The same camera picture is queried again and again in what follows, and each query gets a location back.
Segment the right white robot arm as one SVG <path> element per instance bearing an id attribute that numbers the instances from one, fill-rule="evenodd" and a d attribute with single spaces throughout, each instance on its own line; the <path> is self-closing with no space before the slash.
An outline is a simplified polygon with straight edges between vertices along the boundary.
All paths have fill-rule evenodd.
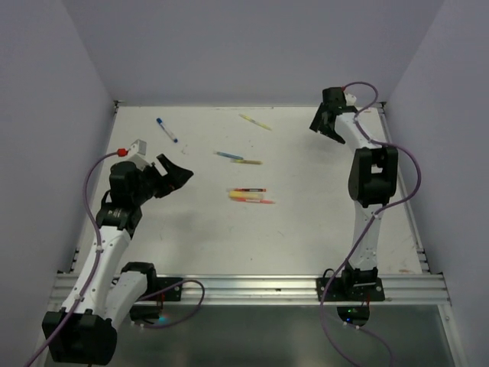
<path id="1" fill-rule="evenodd" d="M 322 102 L 309 127 L 314 132 L 347 145 L 353 160 L 348 194 L 355 205 L 355 227 L 351 252 L 333 275 L 316 279 L 318 298 L 324 301 L 382 301 L 378 277 L 377 244 L 380 210 L 397 190 L 398 150 L 375 144 L 358 121 L 358 109 L 343 87 L 322 91 Z"/>

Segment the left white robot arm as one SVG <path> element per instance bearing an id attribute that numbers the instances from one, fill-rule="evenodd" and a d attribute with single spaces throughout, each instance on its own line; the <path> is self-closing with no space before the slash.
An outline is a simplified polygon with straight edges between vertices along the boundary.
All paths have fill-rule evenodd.
<path id="1" fill-rule="evenodd" d="M 45 314 L 42 329 L 55 362 L 108 365 L 115 354 L 118 329 L 133 304 L 157 295 L 159 282 L 151 263 L 133 262 L 118 274 L 118 264 L 141 221 L 141 207 L 183 187 L 193 172 L 172 163 L 164 154 L 157 160 L 166 171 L 139 153 L 118 151 L 109 189 L 97 213 L 89 213 L 95 235 L 86 263 L 58 311 Z"/>

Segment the yellow thin pen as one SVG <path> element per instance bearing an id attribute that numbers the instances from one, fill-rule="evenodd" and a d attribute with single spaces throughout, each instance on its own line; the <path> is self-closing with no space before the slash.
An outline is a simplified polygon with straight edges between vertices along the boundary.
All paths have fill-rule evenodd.
<path id="1" fill-rule="evenodd" d="M 265 124 L 264 124 L 264 123 L 262 123 L 262 122 L 259 122 L 259 121 L 255 120 L 255 119 L 253 119 L 253 118 L 251 118 L 251 117 L 249 117 L 249 116 L 247 116 L 247 115 L 241 114 L 241 113 L 240 113 L 240 114 L 238 114 L 238 115 L 239 115 L 241 118 L 243 118 L 244 120 L 246 120 L 246 121 L 248 121 L 248 122 L 250 122 L 250 123 L 252 123 L 252 124 L 254 124 L 254 125 L 257 125 L 257 126 L 259 126 L 259 127 L 261 127 L 261 128 L 264 128 L 264 129 L 266 129 L 266 130 L 268 130 L 268 131 L 272 131 L 272 128 L 271 128 L 270 126 L 265 125 Z"/>

